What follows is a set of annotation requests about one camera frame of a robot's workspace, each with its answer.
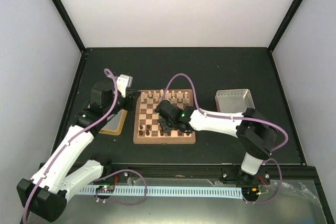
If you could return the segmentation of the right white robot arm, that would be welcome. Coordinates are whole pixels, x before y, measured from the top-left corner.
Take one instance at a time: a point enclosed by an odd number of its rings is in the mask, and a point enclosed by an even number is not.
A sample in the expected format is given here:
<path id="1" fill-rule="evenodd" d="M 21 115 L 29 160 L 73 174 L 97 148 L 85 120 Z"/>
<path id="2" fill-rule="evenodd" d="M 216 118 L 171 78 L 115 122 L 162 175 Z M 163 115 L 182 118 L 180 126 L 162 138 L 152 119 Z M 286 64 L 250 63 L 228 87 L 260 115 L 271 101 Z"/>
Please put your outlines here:
<path id="1" fill-rule="evenodd" d="M 209 131 L 222 133 L 238 139 L 246 153 L 238 171 L 239 179 L 252 183 L 262 163 L 270 158 L 278 131 L 267 121 L 260 119 L 260 113 L 247 108 L 243 113 L 222 113 L 198 110 L 194 106 L 184 109 L 163 100 L 157 105 L 159 124 L 164 133 L 177 130 L 183 133 Z"/>

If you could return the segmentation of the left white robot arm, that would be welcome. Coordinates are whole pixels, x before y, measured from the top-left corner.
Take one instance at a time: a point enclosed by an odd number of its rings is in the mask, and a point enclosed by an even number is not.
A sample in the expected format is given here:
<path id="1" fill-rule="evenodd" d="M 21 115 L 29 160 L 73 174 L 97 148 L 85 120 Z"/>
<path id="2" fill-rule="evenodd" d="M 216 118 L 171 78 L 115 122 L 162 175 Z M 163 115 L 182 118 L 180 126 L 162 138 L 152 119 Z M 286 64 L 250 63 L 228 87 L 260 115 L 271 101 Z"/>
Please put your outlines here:
<path id="1" fill-rule="evenodd" d="M 108 181 L 113 174 L 108 159 L 94 157 L 73 173 L 69 173 L 81 152 L 120 111 L 135 108 L 139 91 L 128 91 L 132 77 L 120 75 L 111 82 L 96 83 L 86 108 L 79 111 L 75 122 L 49 160 L 30 179 L 16 186 L 24 207 L 23 223 L 32 212 L 48 222 L 63 213 L 68 201 L 81 188 L 99 179 Z"/>

